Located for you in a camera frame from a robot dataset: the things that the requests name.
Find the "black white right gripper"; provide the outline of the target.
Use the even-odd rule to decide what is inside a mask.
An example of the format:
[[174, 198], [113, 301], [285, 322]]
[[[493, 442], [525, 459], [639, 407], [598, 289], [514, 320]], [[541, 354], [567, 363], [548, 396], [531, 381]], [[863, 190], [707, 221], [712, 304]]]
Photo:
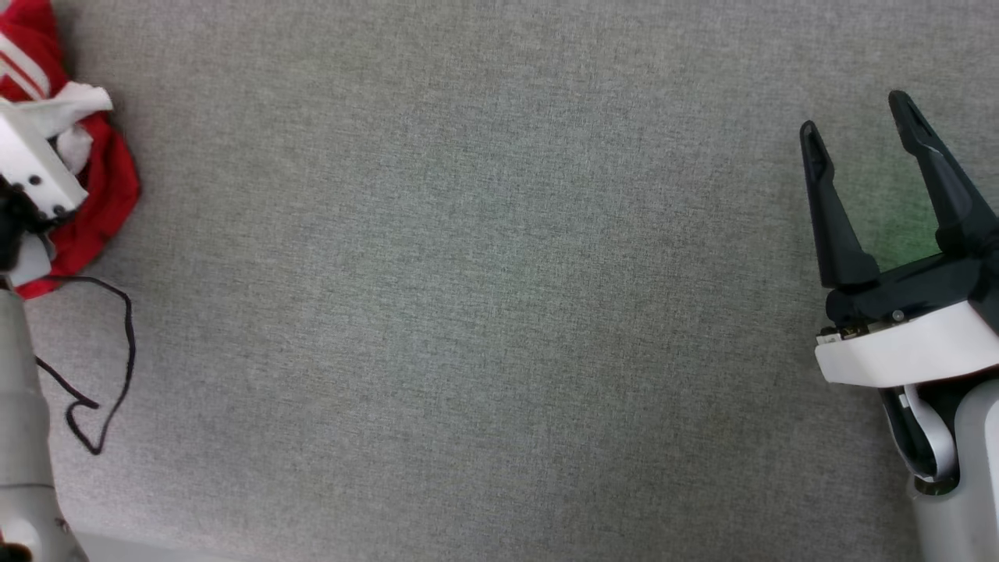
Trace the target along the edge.
[[[926, 185], [938, 247], [951, 256], [981, 252], [999, 217], [913, 99], [892, 91], [888, 102]], [[813, 121], [802, 124], [799, 141], [819, 280], [834, 289], [825, 303], [834, 326], [815, 348], [825, 380], [889, 388], [999, 367], [999, 319], [988, 322], [970, 301], [982, 262], [938, 254], [880, 275], [838, 196], [834, 163]]]

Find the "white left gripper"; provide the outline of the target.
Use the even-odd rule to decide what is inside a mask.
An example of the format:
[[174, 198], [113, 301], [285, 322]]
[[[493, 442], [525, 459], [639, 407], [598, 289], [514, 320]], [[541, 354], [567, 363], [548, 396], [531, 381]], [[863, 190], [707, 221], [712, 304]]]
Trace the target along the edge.
[[0, 117], [0, 276], [17, 288], [50, 274], [51, 230], [86, 201], [54, 148], [24, 117]]

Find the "red and white jersey garment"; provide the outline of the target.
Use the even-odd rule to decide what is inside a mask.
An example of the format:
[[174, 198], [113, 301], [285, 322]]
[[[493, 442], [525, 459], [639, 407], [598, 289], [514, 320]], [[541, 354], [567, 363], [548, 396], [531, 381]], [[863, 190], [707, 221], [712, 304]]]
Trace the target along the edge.
[[30, 114], [88, 193], [75, 216], [47, 233], [50, 273], [82, 272], [119, 233], [140, 196], [134, 159], [113, 128], [108, 92], [70, 79], [51, 0], [0, 8], [0, 99]]

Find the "grey fabric sofa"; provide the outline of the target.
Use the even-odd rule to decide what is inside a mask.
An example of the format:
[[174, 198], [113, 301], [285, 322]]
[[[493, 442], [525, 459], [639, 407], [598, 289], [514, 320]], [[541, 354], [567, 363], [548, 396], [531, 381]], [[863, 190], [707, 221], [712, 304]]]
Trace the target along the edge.
[[920, 562], [834, 386], [798, 131], [936, 251], [887, 96], [999, 210], [999, 0], [54, 0], [140, 201], [78, 534], [246, 562]]

